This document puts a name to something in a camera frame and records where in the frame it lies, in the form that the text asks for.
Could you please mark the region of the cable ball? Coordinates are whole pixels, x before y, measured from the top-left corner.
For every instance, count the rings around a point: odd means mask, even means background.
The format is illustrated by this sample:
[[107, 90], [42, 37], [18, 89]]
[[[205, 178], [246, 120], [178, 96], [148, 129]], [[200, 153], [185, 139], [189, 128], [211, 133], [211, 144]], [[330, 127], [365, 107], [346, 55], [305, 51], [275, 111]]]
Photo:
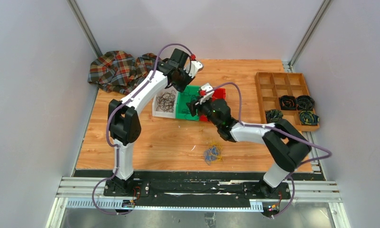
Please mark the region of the cable ball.
[[222, 160], [223, 146], [218, 142], [210, 142], [208, 148], [204, 151], [203, 157], [207, 165]]

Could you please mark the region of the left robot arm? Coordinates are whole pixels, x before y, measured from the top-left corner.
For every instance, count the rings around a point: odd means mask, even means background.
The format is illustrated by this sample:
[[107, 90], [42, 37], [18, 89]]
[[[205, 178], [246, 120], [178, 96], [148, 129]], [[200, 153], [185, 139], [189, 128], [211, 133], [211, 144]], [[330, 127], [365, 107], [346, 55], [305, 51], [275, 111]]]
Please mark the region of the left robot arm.
[[194, 59], [178, 48], [171, 57], [156, 58], [154, 68], [137, 88], [121, 100], [111, 100], [108, 108], [107, 142], [114, 148], [113, 175], [107, 180], [109, 188], [122, 196], [134, 190], [133, 147], [141, 133], [139, 116], [144, 107], [160, 91], [169, 86], [182, 92], [195, 78], [193, 67], [185, 67]]

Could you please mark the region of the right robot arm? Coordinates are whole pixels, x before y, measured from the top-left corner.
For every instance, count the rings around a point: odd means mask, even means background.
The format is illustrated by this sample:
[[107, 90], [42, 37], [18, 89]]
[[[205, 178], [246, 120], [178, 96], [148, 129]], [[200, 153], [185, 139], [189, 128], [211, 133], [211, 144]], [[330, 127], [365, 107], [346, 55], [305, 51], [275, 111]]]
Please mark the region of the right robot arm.
[[274, 163], [258, 184], [250, 189], [253, 194], [266, 199], [285, 192], [283, 180], [311, 151], [305, 137], [286, 119], [269, 124], [241, 123], [232, 117], [231, 109], [223, 99], [191, 101], [186, 105], [192, 116], [204, 115], [225, 141], [253, 142], [267, 147]]

